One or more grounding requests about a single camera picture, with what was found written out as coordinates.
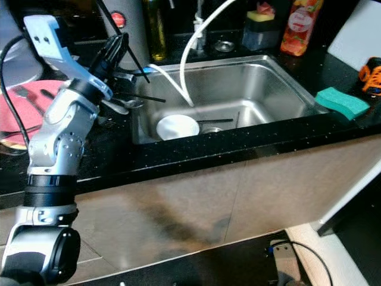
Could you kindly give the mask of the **orange and black tool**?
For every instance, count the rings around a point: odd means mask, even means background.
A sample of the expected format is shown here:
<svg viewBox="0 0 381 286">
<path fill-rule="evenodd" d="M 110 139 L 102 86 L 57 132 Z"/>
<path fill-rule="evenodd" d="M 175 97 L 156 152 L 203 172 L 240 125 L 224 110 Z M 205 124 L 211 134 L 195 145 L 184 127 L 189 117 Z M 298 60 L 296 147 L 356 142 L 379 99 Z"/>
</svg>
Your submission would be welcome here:
<svg viewBox="0 0 381 286">
<path fill-rule="evenodd" d="M 360 90 L 371 97 L 381 96 L 381 57 L 371 57 L 358 74 Z"/>
</svg>

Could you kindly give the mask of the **grey soap dispenser with sponge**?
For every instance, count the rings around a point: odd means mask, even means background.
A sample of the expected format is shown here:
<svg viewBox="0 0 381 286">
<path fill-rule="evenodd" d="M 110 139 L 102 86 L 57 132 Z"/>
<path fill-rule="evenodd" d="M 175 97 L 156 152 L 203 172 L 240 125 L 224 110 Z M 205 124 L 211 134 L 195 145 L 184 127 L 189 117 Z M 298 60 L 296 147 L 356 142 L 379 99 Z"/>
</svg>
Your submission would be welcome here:
<svg viewBox="0 0 381 286">
<path fill-rule="evenodd" d="M 241 44 L 247 50 L 269 49 L 275 46 L 278 29 L 276 10 L 269 2 L 259 1 L 254 10 L 246 13 Z"/>
</svg>

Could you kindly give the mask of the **stainless steel sink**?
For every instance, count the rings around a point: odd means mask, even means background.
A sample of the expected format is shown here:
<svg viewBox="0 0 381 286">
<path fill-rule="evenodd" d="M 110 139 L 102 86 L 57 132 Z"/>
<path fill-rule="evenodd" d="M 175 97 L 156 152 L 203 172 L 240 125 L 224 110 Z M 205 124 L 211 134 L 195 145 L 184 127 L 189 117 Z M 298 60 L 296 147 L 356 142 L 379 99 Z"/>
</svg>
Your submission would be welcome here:
<svg viewBox="0 0 381 286">
<path fill-rule="evenodd" d="M 186 64 L 185 79 L 194 107 L 188 106 L 163 74 L 150 73 L 149 79 L 149 83 L 139 79 L 137 93 L 166 102 L 147 101 L 133 112 L 134 144 L 160 142 L 156 123 L 174 114 L 194 120 L 234 119 L 230 123 L 204 123 L 199 126 L 204 134 L 327 113 L 269 55 Z"/>
</svg>

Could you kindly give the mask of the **pink plate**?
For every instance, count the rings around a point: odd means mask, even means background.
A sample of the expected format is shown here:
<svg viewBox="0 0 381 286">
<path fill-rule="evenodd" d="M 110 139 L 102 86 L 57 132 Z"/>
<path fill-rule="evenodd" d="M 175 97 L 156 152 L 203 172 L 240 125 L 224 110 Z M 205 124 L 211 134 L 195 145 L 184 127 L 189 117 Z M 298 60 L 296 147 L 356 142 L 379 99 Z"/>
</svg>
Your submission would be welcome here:
<svg viewBox="0 0 381 286">
<path fill-rule="evenodd" d="M 18 115 L 21 117 L 25 128 L 27 128 L 27 133 L 30 137 L 37 133 L 36 130 L 32 131 L 31 128 L 41 125 L 42 115 L 39 114 L 38 110 L 28 101 L 33 101 L 36 106 L 40 107 L 42 112 L 45 112 L 50 104 L 52 104 L 52 99 L 43 95 L 41 90 L 46 90 L 55 96 L 63 84 L 65 84 L 63 80 L 38 80 L 22 84 L 21 87 L 27 90 L 26 99 L 16 96 L 14 90 L 9 92 L 9 98 L 14 104 Z M 23 137 L 19 133 L 19 125 L 17 125 L 14 116 L 11 114 L 10 109 L 7 106 L 7 102 L 4 99 L 0 100 L 0 131 L 16 132 L 16 134 L 11 136 L 2 135 L 2 144 L 17 150 L 24 150 L 26 148 Z"/>
</svg>

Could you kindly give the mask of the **white cutting board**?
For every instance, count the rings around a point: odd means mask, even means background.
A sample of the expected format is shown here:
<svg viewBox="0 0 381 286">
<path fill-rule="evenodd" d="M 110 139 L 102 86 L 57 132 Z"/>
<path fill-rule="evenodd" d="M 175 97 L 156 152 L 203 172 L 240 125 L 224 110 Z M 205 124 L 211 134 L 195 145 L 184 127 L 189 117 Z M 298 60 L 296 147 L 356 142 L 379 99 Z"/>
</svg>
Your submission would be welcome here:
<svg viewBox="0 0 381 286">
<path fill-rule="evenodd" d="M 356 71 L 381 57 L 381 2 L 360 0 L 327 51 Z"/>
</svg>

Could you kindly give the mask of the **grey canister with red button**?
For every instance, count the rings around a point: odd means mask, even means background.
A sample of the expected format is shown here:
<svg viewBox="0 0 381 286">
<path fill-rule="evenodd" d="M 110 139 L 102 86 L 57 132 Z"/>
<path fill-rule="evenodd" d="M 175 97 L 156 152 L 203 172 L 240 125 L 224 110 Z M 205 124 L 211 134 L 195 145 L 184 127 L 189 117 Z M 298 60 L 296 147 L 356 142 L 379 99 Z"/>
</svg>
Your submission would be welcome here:
<svg viewBox="0 0 381 286">
<path fill-rule="evenodd" d="M 137 59 L 135 63 L 129 54 L 125 55 L 119 65 L 120 68 L 137 71 L 150 64 L 142 0 L 103 0 L 103 2 L 116 27 L 128 36 L 130 48 Z"/>
</svg>

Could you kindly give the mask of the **olive oil bottle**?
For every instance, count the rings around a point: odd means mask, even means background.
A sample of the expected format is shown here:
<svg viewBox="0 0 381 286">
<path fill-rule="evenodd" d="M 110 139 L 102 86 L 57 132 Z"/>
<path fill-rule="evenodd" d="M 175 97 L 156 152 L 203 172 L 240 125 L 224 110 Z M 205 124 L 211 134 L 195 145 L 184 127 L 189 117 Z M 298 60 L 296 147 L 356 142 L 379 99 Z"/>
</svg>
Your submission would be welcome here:
<svg viewBox="0 0 381 286">
<path fill-rule="evenodd" d="M 168 57 L 163 14 L 161 13 L 162 7 L 160 0 L 142 0 L 149 52 L 153 61 L 164 61 Z"/>
</svg>

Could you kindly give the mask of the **green sponge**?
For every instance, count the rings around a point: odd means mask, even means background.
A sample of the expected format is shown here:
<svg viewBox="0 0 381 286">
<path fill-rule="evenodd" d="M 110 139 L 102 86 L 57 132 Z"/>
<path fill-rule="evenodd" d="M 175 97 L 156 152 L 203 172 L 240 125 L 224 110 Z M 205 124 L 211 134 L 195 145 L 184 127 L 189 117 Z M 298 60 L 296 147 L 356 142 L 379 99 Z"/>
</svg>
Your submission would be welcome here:
<svg viewBox="0 0 381 286">
<path fill-rule="evenodd" d="M 362 99 L 340 92 L 334 87 L 325 88 L 316 95 L 316 103 L 337 111 L 348 120 L 354 120 L 370 109 L 369 104 Z"/>
</svg>

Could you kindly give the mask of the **brown cabinet door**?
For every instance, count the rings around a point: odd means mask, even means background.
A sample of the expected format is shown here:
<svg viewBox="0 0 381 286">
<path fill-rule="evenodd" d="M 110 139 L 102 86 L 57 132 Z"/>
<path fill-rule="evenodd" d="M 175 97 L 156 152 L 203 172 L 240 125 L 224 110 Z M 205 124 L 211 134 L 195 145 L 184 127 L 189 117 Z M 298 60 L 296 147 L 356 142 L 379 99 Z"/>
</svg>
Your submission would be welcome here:
<svg viewBox="0 0 381 286">
<path fill-rule="evenodd" d="M 381 135 L 78 196 L 74 227 L 114 269 L 317 221 L 381 162 Z"/>
</svg>

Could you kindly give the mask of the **orange dish soap bottle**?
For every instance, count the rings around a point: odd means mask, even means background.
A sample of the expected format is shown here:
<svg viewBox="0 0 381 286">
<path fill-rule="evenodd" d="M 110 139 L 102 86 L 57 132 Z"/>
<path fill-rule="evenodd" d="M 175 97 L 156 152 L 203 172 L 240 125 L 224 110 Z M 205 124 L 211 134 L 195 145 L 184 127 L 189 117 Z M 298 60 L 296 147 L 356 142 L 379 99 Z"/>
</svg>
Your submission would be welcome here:
<svg viewBox="0 0 381 286">
<path fill-rule="evenodd" d="M 280 51 L 299 57 L 305 54 L 324 0 L 293 0 Z"/>
</svg>

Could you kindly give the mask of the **steel faucet base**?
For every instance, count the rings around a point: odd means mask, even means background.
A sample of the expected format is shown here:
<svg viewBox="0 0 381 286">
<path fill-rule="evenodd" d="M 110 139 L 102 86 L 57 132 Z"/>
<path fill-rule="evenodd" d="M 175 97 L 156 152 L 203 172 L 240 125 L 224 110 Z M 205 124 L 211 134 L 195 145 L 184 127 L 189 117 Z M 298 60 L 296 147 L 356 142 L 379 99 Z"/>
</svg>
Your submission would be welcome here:
<svg viewBox="0 0 381 286">
<path fill-rule="evenodd" d="M 205 45 L 206 45 L 206 30 L 202 28 L 202 24 L 204 23 L 204 19 L 201 17 L 201 12 L 196 12 L 194 14 L 194 32 L 198 35 L 195 36 L 195 43 L 193 50 L 198 55 L 205 54 Z"/>
</svg>

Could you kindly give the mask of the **white bowl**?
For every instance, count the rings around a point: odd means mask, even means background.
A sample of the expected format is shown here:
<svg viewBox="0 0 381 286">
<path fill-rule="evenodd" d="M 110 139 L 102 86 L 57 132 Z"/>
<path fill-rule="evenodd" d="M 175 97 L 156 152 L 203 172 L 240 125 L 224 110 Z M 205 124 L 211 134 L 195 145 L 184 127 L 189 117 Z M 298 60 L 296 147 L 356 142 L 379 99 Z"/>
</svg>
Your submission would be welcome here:
<svg viewBox="0 0 381 286">
<path fill-rule="evenodd" d="M 163 141 L 172 141 L 172 139 L 199 135 L 201 127 L 190 116 L 174 114 L 163 117 L 156 123 L 156 133 Z"/>
</svg>

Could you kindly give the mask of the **translucent stacked plastic container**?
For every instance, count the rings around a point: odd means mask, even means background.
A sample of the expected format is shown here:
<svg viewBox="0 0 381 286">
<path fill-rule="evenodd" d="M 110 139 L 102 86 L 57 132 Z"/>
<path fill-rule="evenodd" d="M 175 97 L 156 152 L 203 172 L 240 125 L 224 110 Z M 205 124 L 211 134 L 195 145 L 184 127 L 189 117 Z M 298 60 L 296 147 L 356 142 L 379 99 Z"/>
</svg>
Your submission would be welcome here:
<svg viewBox="0 0 381 286">
<path fill-rule="evenodd" d="M 11 16 L 6 0 L 0 0 L 0 44 L 1 49 L 8 41 L 21 36 L 21 30 Z M 36 60 L 29 43 L 18 41 L 12 46 L 4 61 L 3 78 L 7 88 L 40 79 L 43 68 Z"/>
</svg>

